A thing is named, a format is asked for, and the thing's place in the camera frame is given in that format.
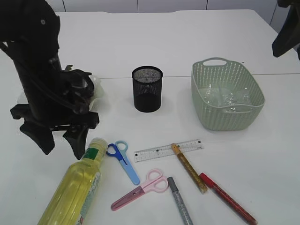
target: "gold marker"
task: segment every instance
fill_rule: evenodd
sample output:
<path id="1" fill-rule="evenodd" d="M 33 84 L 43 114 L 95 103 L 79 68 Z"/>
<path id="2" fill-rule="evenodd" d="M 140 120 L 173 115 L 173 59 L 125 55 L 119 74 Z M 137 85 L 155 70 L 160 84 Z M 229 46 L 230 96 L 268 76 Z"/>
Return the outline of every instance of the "gold marker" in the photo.
<path id="1" fill-rule="evenodd" d="M 197 172 L 193 169 L 191 164 L 188 162 L 187 158 L 182 154 L 180 149 L 177 147 L 177 144 L 171 145 L 173 152 L 181 162 L 181 164 L 184 166 L 190 177 L 193 179 L 199 190 L 202 194 L 204 194 L 207 191 L 207 187 L 205 186 L 205 183 L 201 180 L 201 178 L 198 176 Z"/>

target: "marker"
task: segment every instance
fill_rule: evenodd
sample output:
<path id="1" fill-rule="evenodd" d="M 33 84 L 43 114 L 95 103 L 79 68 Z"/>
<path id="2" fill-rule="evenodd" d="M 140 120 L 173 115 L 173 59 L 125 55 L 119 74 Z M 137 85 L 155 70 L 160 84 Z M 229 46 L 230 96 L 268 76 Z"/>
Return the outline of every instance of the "marker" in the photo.
<path id="1" fill-rule="evenodd" d="M 257 221 L 208 176 L 206 176 L 204 173 L 201 173 L 199 177 L 201 177 L 205 184 L 209 188 L 211 188 L 216 193 L 216 195 L 222 198 L 222 200 L 224 200 L 248 224 L 257 225 Z"/>
<path id="2" fill-rule="evenodd" d="M 176 187 L 176 184 L 173 180 L 173 177 L 168 178 L 168 183 L 169 183 L 169 186 L 172 190 L 173 197 L 174 197 L 175 202 L 177 204 L 177 208 L 179 210 L 179 213 L 181 215 L 181 218 L 183 220 L 184 225 L 193 225 L 191 217 L 188 214 L 188 210 L 187 210 L 187 208 L 186 208 L 186 206 L 185 206 L 185 204 L 182 200 L 182 197 L 179 193 L 178 188 Z"/>
<path id="3" fill-rule="evenodd" d="M 180 149 L 178 148 L 177 144 L 172 144 L 171 145 L 173 152 L 179 159 L 179 161 L 182 163 L 190 177 L 193 179 L 199 190 L 201 191 L 202 194 L 204 194 L 207 191 L 207 187 L 205 186 L 205 183 L 201 178 L 198 176 L 197 172 L 193 169 L 191 164 L 188 162 L 187 158 L 182 154 Z"/>

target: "ruler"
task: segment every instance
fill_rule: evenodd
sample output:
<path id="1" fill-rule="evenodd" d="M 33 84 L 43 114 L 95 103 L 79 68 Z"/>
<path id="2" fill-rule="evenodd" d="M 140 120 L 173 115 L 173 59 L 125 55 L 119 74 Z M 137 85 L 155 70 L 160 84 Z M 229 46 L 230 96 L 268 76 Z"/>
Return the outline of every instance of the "ruler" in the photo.
<path id="1" fill-rule="evenodd" d="M 197 149 L 203 149 L 203 145 L 200 139 L 177 143 L 181 152 L 188 152 Z M 164 156 L 174 155 L 171 145 L 161 146 L 153 149 L 146 149 L 142 151 L 135 151 L 135 162 L 141 162 L 153 158 L 159 158 Z"/>

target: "black mesh pen holder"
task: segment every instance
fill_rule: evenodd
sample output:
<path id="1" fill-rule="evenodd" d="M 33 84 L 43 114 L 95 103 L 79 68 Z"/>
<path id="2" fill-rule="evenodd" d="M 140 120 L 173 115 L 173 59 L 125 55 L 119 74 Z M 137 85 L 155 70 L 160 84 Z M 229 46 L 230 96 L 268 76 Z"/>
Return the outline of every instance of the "black mesh pen holder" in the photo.
<path id="1" fill-rule="evenodd" d="M 163 72 L 152 66 L 136 68 L 132 72 L 135 108 L 144 113 L 154 112 L 161 106 Z"/>

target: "white wall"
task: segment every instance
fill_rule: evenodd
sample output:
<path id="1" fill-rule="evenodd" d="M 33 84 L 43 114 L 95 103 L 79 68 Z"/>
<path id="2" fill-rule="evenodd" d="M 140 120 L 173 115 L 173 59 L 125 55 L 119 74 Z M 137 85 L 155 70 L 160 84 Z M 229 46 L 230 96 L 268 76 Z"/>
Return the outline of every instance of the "white wall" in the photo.
<path id="1" fill-rule="evenodd" d="M 271 27 L 279 33 L 283 24 L 285 23 L 286 16 L 289 12 L 290 7 L 288 8 L 282 8 L 279 6 L 276 6 L 276 10 L 271 22 Z"/>
<path id="2" fill-rule="evenodd" d="M 253 9 L 269 24 L 276 3 L 277 0 L 209 0 L 207 9 Z"/>
<path id="3" fill-rule="evenodd" d="M 139 13 L 163 13 L 206 8 L 206 0 L 138 0 Z"/>
<path id="4" fill-rule="evenodd" d="M 137 0 L 64 0 L 67 12 L 137 13 Z"/>
<path id="5" fill-rule="evenodd" d="M 55 12 L 64 12 L 64 5 L 62 0 L 46 0 Z"/>

